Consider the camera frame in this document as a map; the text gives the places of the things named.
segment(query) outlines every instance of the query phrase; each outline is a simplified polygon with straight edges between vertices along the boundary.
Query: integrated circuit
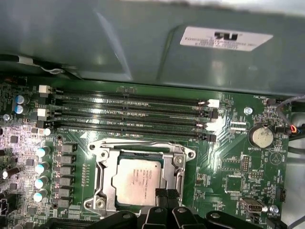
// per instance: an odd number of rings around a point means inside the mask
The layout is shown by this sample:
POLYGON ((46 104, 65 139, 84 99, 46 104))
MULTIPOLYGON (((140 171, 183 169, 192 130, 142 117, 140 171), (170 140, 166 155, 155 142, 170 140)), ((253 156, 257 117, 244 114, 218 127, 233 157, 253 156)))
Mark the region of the integrated circuit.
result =
POLYGON ((226 193, 239 193, 242 190, 242 177, 241 176, 227 176, 225 183, 226 193))
POLYGON ((10 143, 18 143, 18 137, 17 136, 11 136, 10 137, 10 143))
POLYGON ((159 161, 122 159, 117 175, 112 178, 117 201, 121 204, 151 206, 155 204, 155 189, 159 188, 159 161))
POLYGON ((33 159, 27 159, 25 162, 26 166, 34 166, 34 160, 33 159))

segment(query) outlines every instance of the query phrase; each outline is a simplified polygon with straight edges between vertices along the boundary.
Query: label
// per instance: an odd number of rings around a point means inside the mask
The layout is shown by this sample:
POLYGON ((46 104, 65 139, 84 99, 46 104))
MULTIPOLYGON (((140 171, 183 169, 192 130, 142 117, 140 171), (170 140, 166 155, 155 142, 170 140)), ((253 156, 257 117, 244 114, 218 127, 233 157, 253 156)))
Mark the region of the label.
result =
POLYGON ((270 34, 186 27, 181 45, 250 52, 273 37, 270 34))

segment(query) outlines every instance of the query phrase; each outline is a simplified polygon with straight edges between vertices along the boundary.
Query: electrolytic capacitor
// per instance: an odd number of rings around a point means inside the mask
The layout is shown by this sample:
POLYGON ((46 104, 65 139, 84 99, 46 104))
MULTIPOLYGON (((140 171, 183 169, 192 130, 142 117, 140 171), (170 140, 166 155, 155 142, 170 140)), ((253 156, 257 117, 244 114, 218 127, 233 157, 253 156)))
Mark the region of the electrolytic capacitor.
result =
POLYGON ((29 112, 29 108, 25 105, 15 106, 15 113, 18 115, 26 115, 29 112))
POLYGON ((3 176, 3 179, 7 179, 19 172, 20 172, 19 168, 14 167, 14 168, 10 168, 10 169, 3 171, 2 176, 3 176))
POLYGON ((15 101, 17 104, 28 104, 30 102, 29 98, 24 95, 17 95, 15 101))
POLYGON ((35 202, 41 202, 43 198, 48 195, 48 191, 45 189, 40 189, 39 192, 36 192, 33 196, 35 202))
POLYGON ((44 146, 43 148, 39 148, 36 150, 36 155, 38 157, 43 157, 43 156, 48 155, 50 152, 51 152, 50 147, 44 146))
POLYGON ((38 174, 41 174, 44 171, 48 170, 49 167, 50 167, 49 163, 44 161, 44 162, 42 162, 41 164, 39 164, 35 167, 35 172, 38 173, 38 174))
POLYGON ((4 149, 0 149, 0 156, 5 156, 5 150, 4 149))
POLYGON ((35 180, 34 186, 37 189, 40 189, 43 186, 45 186, 46 184, 48 184, 48 182, 49 182, 49 179, 46 176, 42 176, 42 177, 38 178, 37 180, 35 180))
POLYGON ((54 129, 46 128, 46 129, 43 130, 43 135, 50 136, 50 135, 53 135, 54 132, 55 132, 54 129))

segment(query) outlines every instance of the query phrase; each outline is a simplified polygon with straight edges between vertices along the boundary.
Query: cable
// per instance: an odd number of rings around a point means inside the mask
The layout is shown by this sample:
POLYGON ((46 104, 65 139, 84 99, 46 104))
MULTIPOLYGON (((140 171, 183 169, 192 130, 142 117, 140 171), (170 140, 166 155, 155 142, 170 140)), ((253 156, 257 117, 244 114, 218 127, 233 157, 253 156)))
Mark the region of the cable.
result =
POLYGON ((294 148, 291 146, 288 147, 288 152, 293 154, 305 155, 305 149, 294 148))
POLYGON ((35 67, 40 67, 45 72, 48 72, 53 75, 57 74, 64 74, 69 77, 69 79, 72 80, 84 80, 81 77, 74 75, 64 69, 62 69, 62 66, 60 64, 52 63, 52 62, 46 62, 46 61, 40 61, 29 57, 24 56, 17 56, 17 55, 7 55, 7 54, 0 54, 0 62, 16 62, 16 63, 22 63, 26 65, 31 65, 35 67))
POLYGON ((302 139, 302 138, 305 138, 305 133, 290 136, 289 137, 289 142, 294 141, 294 140, 298 140, 298 139, 302 139))
POLYGON ((295 96, 295 97, 292 97, 292 98, 289 98, 289 99, 286 99, 284 101, 282 101, 276 108, 276 112, 278 113, 278 116, 280 118, 283 119, 283 121, 288 125, 290 126, 290 129, 292 131, 292 133, 298 133, 299 130, 296 128, 295 125, 293 125, 286 117, 286 115, 282 112, 282 108, 284 107, 284 105, 286 104, 289 104, 291 102, 295 102, 295 101, 298 101, 298 100, 302 100, 302 99, 305 99, 305 95, 298 95, 298 96, 295 96))
POLYGON ((287 229, 293 229, 297 226, 299 226, 301 223, 305 222, 305 216, 301 217, 300 219, 298 219, 297 221, 293 222, 292 224, 290 224, 287 229))

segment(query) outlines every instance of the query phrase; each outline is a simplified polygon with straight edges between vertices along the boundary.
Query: green circuit board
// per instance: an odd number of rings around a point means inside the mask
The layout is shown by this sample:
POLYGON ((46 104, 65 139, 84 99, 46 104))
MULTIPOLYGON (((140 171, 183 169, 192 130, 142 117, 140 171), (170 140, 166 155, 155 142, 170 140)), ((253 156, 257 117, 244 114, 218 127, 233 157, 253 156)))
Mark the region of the green circuit board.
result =
MULTIPOLYGON (((9 214, 8 228, 13 228, 17 224, 25 225, 27 222, 32 222, 34 226, 40 225, 46 223, 49 218, 99 220, 99 215, 83 208, 83 201, 93 195, 96 164, 95 157, 87 150, 87 145, 107 137, 166 140, 195 150, 196 158, 186 164, 183 204, 195 208, 202 217, 211 210, 220 210, 251 221, 249 213, 241 205, 241 198, 260 199, 268 207, 275 205, 279 208, 276 214, 271 212, 260 214, 259 224, 264 228, 267 228, 266 217, 281 215, 283 200, 276 197, 276 191, 279 187, 284 188, 289 136, 276 131, 276 127, 285 125, 278 117, 275 106, 266 104, 267 99, 272 98, 271 96, 128 83, 9 76, 3 77, 0 92, 2 95, 0 118, 3 118, 5 114, 10 115, 10 121, 0 121, 3 129, 0 147, 10 149, 10 153, 18 158, 13 162, 3 159, 0 163, 3 168, 15 164, 20 168, 17 176, 2 180, 0 184, 2 192, 18 194, 18 209, 9 214), (42 107, 38 98, 39 85, 48 85, 57 89, 59 96, 69 95, 68 102, 71 103, 70 114, 59 118, 62 125, 54 128, 55 132, 50 136, 44 136, 43 129, 39 128, 36 133, 31 132, 32 128, 36 128, 37 109, 42 107), (143 131, 93 130, 87 125, 96 126, 96 118, 86 114, 92 109, 97 109, 95 105, 99 102, 94 101, 92 94, 98 95, 100 92, 136 95, 139 96, 141 103, 145 100, 140 96, 176 98, 177 101, 180 99, 219 100, 218 117, 213 120, 215 130, 194 131, 188 125, 180 125, 178 122, 180 112, 190 114, 185 115, 181 123, 211 122, 207 117, 193 115, 192 112, 196 110, 196 106, 190 105, 181 109, 179 106, 173 108, 166 104, 162 105, 162 114, 155 112, 156 107, 153 105, 150 105, 146 111, 142 111, 142 114, 149 114, 147 121, 144 119, 141 122, 143 131), (20 94, 29 97, 27 114, 16 114, 14 111, 16 110, 15 97, 20 94), (252 109, 250 114, 244 112, 247 107, 252 109), (150 118, 172 119, 177 121, 177 124, 150 122, 150 118), (273 139, 268 147, 254 146, 249 140, 249 132, 257 126, 272 131, 273 139), (215 135, 217 140, 216 142, 203 140, 197 137, 198 133, 215 135), (12 136, 18 137, 17 143, 11 142, 12 136), (40 203, 34 202, 32 197, 37 190, 33 188, 33 182, 38 178, 34 166, 41 162, 41 159, 35 156, 35 150, 40 146, 49 146, 56 152, 56 147, 65 143, 77 144, 71 205, 66 209, 54 207, 57 175, 51 169, 45 173, 45 176, 50 177, 50 184, 46 188, 49 195, 40 203), (27 159, 33 160, 32 167, 26 164, 27 159), (17 184, 18 187, 11 189, 12 183, 17 184)), ((204 108, 204 110, 211 112, 215 111, 215 108, 204 108)), ((287 107, 285 112, 289 117, 290 108, 287 107)), ((136 111, 130 111, 128 115, 137 116, 138 114, 136 111)), ((109 126, 110 124, 109 121, 103 123, 100 120, 99 125, 109 126)), ((55 153, 43 159, 50 165, 54 164, 55 160, 55 153)))

